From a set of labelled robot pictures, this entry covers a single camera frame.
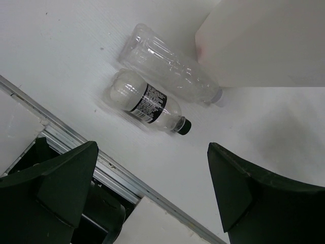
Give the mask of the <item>white plastic bin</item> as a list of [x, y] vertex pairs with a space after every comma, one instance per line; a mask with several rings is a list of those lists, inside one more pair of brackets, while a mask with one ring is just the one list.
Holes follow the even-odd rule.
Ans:
[[195, 39], [223, 87], [324, 86], [324, 1], [220, 1]]

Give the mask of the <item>black label small plastic bottle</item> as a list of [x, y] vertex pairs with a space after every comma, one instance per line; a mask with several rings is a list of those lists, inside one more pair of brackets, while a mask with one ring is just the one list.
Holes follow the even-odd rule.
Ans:
[[160, 131], [186, 135], [191, 129], [191, 122], [182, 115], [178, 102], [135, 71], [120, 69], [105, 89], [104, 98], [108, 104]]

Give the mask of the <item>aluminium table edge rail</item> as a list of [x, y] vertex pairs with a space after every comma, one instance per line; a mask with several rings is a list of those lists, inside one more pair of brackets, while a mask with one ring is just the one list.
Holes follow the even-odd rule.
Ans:
[[[50, 147], [57, 153], [66, 153], [87, 142], [85, 138], [35, 102], [3, 76], [1, 76], [1, 89], [17, 102], [26, 106], [31, 112], [48, 122], [45, 129], [38, 136], [45, 137]], [[133, 204], [139, 203], [143, 197], [149, 198], [205, 241], [209, 243], [225, 243], [217, 235], [134, 176], [101, 150], [99, 151], [93, 177]]]

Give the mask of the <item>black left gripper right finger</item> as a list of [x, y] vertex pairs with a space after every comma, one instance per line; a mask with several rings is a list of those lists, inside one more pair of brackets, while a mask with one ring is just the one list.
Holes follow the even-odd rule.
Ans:
[[211, 142], [208, 164], [231, 243], [324, 243], [324, 188], [253, 164]]

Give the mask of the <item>clear unlabeled plastic bottle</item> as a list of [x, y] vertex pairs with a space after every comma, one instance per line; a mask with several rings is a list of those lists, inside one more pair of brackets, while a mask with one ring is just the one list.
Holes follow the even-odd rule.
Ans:
[[224, 106], [216, 77], [145, 24], [135, 26], [118, 60], [187, 102]]

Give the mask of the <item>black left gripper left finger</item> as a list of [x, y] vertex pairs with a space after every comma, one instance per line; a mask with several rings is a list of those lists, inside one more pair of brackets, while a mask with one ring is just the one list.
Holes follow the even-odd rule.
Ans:
[[70, 243], [99, 149], [94, 141], [1, 179], [1, 243]]

